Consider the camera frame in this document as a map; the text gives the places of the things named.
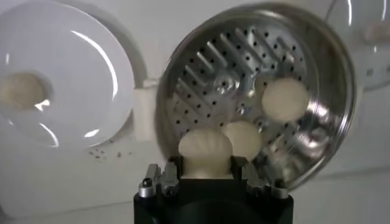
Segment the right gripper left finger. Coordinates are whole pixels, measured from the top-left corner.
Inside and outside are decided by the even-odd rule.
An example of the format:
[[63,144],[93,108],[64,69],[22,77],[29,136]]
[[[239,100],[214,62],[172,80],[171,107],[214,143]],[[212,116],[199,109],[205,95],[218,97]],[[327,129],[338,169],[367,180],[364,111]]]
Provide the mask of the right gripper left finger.
[[182,169],[183,159],[179,156],[170,157],[164,170],[158,164],[150,164],[138,185],[139,197],[152,198],[158,193],[162,193],[165,197],[172,197],[178,191]]

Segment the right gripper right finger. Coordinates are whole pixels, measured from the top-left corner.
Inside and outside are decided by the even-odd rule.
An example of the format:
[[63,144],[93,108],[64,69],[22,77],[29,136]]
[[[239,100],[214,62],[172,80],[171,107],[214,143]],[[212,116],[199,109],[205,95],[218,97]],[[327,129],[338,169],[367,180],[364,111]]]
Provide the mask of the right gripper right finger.
[[289,197],[289,190],[287,190],[283,181],[272,182],[267,175],[262,177],[255,165],[245,157],[232,156],[230,162],[233,179],[244,181],[248,193],[256,196],[266,194],[281,200]]

